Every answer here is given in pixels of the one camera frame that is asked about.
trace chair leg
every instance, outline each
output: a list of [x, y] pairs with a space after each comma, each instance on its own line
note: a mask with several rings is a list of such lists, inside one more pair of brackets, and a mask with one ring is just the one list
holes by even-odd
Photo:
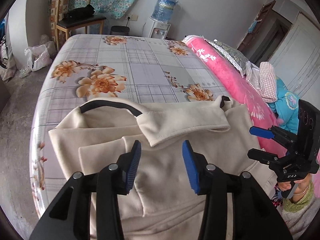
[[69, 29], [66, 29], [66, 41], [69, 39]]
[[56, 33], [57, 51], [59, 51], [60, 50], [60, 39], [59, 39], [59, 30], [57, 28], [55, 29], [55, 33]]
[[103, 25], [104, 25], [104, 20], [103, 20], [103, 21], [101, 21], [101, 23], [100, 23], [100, 32], [99, 32], [99, 34], [102, 34], [102, 31], [103, 31]]

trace black chair seat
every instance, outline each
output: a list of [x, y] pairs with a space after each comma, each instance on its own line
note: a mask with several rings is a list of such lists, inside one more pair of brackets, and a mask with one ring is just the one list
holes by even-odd
[[90, 23], [90, 22], [95, 22], [99, 20], [105, 20], [106, 17], [102, 15], [92, 15], [89, 18], [81, 19], [81, 20], [75, 20], [75, 21], [66, 21], [62, 19], [57, 23], [58, 26], [68, 29], [77, 25], [85, 24], [85, 23]]

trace wooden chair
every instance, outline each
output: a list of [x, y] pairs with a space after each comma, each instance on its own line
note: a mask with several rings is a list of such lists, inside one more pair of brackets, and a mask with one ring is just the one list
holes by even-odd
[[[58, 3], [57, 3], [57, 10], [59, 10], [59, 8], [60, 8], [60, 0], [58, 0]], [[81, 19], [81, 20], [74, 20], [71, 22], [63, 20], [63, 19], [59, 21], [59, 12], [56, 12], [55, 34], [56, 34], [58, 51], [60, 50], [59, 30], [66, 33], [66, 40], [67, 40], [67, 39], [69, 39], [69, 31], [84, 27], [84, 33], [87, 34], [89, 25], [100, 23], [100, 34], [102, 34], [103, 23], [104, 23], [105, 19], [106, 19], [106, 17], [104, 17], [104, 16], [92, 15], [88, 18]]]

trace silver screw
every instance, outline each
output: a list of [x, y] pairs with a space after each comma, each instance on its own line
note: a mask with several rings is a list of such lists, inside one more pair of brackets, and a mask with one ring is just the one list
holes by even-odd
[[116, 164], [116, 163], [111, 163], [111, 164], [109, 165], [109, 170], [115, 171], [116, 169], [118, 169], [118, 164]]
[[214, 171], [216, 169], [216, 166], [214, 166], [213, 164], [207, 164], [206, 169], [208, 171]]
[[251, 174], [249, 172], [245, 171], [242, 173], [242, 177], [244, 177], [245, 179], [248, 179], [251, 177]]
[[77, 171], [77, 172], [75, 172], [75, 173], [72, 175], [72, 177], [73, 177], [74, 179], [79, 179], [79, 178], [82, 177], [82, 173], [79, 172], [79, 171]]

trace human hand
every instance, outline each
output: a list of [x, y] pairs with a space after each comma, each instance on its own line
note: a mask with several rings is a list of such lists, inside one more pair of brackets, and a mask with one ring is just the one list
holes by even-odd
[[[303, 198], [303, 196], [307, 193], [308, 190], [305, 191], [305, 189], [307, 188], [307, 186], [310, 183], [311, 180], [311, 174], [309, 173], [304, 179], [301, 180], [295, 180], [295, 183], [298, 183], [298, 187], [296, 188], [296, 190], [294, 191], [294, 196], [291, 198], [291, 202], [292, 203], [297, 203], [300, 199]], [[291, 189], [291, 184], [290, 181], [287, 182], [279, 182], [278, 183], [279, 188], [282, 191]]]

